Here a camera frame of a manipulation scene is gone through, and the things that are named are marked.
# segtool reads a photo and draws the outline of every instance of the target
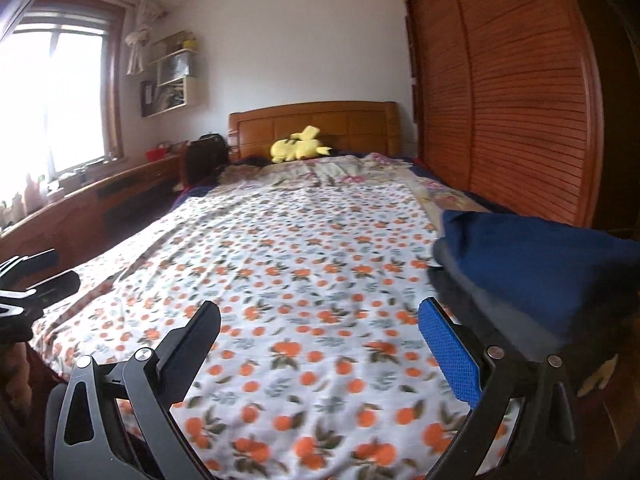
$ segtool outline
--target stuffed animal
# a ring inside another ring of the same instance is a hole
[[[271,147],[271,160],[279,162],[291,162],[302,158],[314,158],[318,155],[329,155],[331,148],[321,146],[316,135],[320,133],[318,128],[307,126],[300,134],[292,134],[289,139],[278,140]]]

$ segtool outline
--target metal screw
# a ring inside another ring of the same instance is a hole
[[[559,368],[562,366],[562,359],[557,355],[550,355],[546,360],[550,365],[552,365],[553,368]]]
[[[88,365],[91,364],[91,356],[90,355],[83,355],[81,357],[78,358],[78,361],[76,361],[76,366],[78,368],[87,368]]]
[[[136,352],[136,359],[138,361],[146,361],[153,355],[154,351],[151,348],[141,348]]]
[[[504,350],[499,346],[489,346],[486,353],[491,359],[502,359],[504,357]]]

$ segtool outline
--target blue pillow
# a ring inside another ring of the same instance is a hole
[[[460,270],[557,336],[577,319],[593,328],[638,305],[638,242],[509,214],[445,211],[442,219]]]

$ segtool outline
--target wall shelf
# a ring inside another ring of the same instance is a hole
[[[198,80],[196,78],[184,76],[168,81],[157,86],[156,95],[154,96],[155,111],[147,117],[154,117],[178,108],[193,106],[196,104],[197,99]]]
[[[149,65],[153,65],[155,63],[164,61],[165,59],[168,59],[168,58],[173,57],[173,56],[178,56],[178,54],[183,54],[185,52],[192,52],[193,54],[197,54],[198,53],[197,50],[194,50],[192,48],[182,48],[180,50],[176,50],[175,52],[172,52],[171,54],[167,54],[166,56],[162,56],[162,57],[159,57],[158,59],[155,59],[153,61],[149,61],[148,64]]]

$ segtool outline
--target bed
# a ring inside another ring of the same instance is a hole
[[[229,166],[206,196],[79,266],[81,290],[46,312],[31,344],[68,376],[82,354],[108,363],[155,347],[211,300],[221,334],[171,413],[217,478],[421,478],[468,411],[416,327],[434,294],[435,217],[481,207],[391,158],[390,103],[233,114],[234,158],[307,124],[331,147],[378,153]],[[517,411],[481,470],[499,462]],[[121,412],[140,435],[125,401]]]

